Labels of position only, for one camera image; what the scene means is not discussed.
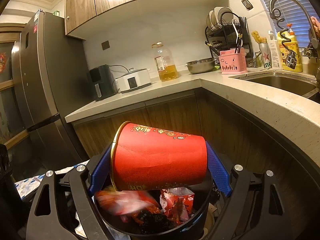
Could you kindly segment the red white snack bag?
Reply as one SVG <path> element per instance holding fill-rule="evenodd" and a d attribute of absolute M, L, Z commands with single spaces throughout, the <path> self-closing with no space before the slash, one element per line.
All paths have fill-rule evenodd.
<path fill-rule="evenodd" d="M 186 187 L 162 189 L 160 204 L 163 213 L 176 226 L 189 220 L 193 215 L 194 193 Z"/>

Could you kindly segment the red paper cup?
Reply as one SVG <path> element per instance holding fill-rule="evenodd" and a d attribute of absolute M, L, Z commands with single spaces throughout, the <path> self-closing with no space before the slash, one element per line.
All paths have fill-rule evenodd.
<path fill-rule="evenodd" d="M 202 136 L 124 122 L 111 146 L 110 177 L 117 191 L 196 185 L 208 168 Z"/>

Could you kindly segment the beer can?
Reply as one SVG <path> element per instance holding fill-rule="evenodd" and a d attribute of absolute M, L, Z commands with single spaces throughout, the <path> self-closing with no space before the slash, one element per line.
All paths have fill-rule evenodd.
<path fill-rule="evenodd" d="M 271 68 L 272 62 L 271 62 L 271 54 L 270 54 L 268 43 L 264 43 L 264 42 L 259 43 L 259 49 L 263 58 L 264 68 Z"/>

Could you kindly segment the red plastic bag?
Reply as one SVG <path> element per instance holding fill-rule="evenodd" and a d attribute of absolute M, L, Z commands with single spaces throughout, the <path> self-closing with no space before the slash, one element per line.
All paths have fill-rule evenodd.
<path fill-rule="evenodd" d="M 146 191 L 101 190 L 94 196 L 99 206 L 114 216 L 130 215 L 147 207 L 159 208 L 156 200 Z"/>

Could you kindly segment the black dish rack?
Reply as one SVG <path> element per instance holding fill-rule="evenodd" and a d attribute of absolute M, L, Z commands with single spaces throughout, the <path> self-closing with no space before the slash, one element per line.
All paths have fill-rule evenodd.
<path fill-rule="evenodd" d="M 215 7 L 208 12 L 206 18 L 205 36 L 215 49 L 222 50 L 235 48 L 238 35 L 242 34 L 241 46 L 245 49 L 246 58 L 253 57 L 253 48 L 248 33 L 248 24 L 245 17 L 232 12 L 230 7 Z"/>

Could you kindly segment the steel sink basin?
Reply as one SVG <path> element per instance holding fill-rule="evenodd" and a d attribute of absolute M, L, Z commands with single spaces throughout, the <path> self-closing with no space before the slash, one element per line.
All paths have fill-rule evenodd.
<path fill-rule="evenodd" d="M 265 72 L 236 75 L 233 78 L 281 89 L 319 103 L 317 82 L 308 75 L 266 70 Z"/>

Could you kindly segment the white rice cooker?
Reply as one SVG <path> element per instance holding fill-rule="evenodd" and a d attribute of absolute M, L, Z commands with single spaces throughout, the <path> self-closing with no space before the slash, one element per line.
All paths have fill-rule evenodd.
<path fill-rule="evenodd" d="M 121 93 L 148 87 L 152 84 L 149 72 L 146 68 L 131 70 L 116 79 L 116 85 Z"/>

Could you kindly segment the black trash bin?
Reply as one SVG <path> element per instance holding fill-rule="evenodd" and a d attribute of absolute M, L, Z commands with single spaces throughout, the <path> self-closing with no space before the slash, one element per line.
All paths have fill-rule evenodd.
<path fill-rule="evenodd" d="M 103 221 L 129 239 L 200 239 L 209 206 L 220 194 L 211 179 L 151 191 L 116 191 L 109 186 L 94 200 Z"/>

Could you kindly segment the cooking oil bottle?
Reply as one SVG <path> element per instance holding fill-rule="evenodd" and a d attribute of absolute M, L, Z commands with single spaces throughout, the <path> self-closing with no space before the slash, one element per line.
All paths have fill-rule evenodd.
<path fill-rule="evenodd" d="M 154 61 L 161 81 L 170 81 L 178 78 L 178 72 L 171 51 L 162 43 L 152 44 Z"/>

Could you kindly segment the floral blue white tablecloth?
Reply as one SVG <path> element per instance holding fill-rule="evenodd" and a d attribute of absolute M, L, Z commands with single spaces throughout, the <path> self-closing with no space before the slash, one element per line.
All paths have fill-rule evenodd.
<path fill-rule="evenodd" d="M 20 195 L 21 200 L 27 200 L 27 196 L 39 187 L 41 181 L 43 180 L 43 177 L 44 174 L 24 179 L 15 183 L 16 189 L 18 191 L 18 194 Z M 77 212 L 75 212 L 75 215 L 72 215 L 72 218 L 75 218 L 76 220 L 75 233 L 81 237 L 87 238 L 80 223 L 80 219 Z"/>

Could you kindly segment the black plastic bag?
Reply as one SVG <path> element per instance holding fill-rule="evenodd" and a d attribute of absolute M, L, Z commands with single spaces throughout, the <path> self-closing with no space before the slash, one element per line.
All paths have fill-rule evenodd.
<path fill-rule="evenodd" d="M 174 228 L 173 222 L 169 220 L 166 215 L 162 213 L 152 213 L 147 209 L 136 212 L 132 214 L 131 217 L 140 226 Z"/>

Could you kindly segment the wooden lower cabinets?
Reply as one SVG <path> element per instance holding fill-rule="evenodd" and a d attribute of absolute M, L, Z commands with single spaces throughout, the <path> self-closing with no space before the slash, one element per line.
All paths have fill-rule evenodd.
<path fill-rule="evenodd" d="M 272 125 L 204 88 L 104 110 L 72 125 L 92 157 L 111 144 L 125 121 L 203 136 L 232 163 L 256 173 L 273 171 L 294 239 L 319 239 L 319 168 Z"/>

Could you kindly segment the wooden glass door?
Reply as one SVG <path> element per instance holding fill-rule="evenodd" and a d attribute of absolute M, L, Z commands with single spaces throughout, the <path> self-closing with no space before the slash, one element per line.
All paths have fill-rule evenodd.
<path fill-rule="evenodd" d="M 19 38 L 25 25 L 25 23 L 1 23 L 1 44 L 14 43 Z M 14 81 L 12 79 L 1 82 L 1 92 L 10 88 L 14 88 Z M 27 137 L 29 137 L 29 133 L 24 129 L 5 142 L 4 145 L 9 150 Z"/>

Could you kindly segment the pink utensil basket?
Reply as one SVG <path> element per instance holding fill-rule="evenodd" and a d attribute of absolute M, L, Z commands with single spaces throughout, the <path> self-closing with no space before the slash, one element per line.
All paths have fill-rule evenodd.
<path fill-rule="evenodd" d="M 235 52 L 235 48 L 220 51 L 218 56 L 222 75 L 236 75 L 247 73 L 246 53 L 244 48 Z"/>

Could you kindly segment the wall power socket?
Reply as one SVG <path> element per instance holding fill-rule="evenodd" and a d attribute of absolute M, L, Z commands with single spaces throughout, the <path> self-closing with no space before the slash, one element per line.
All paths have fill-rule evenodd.
<path fill-rule="evenodd" d="M 105 41 L 101 44 L 102 50 L 107 50 L 110 48 L 110 42 L 109 41 Z"/>

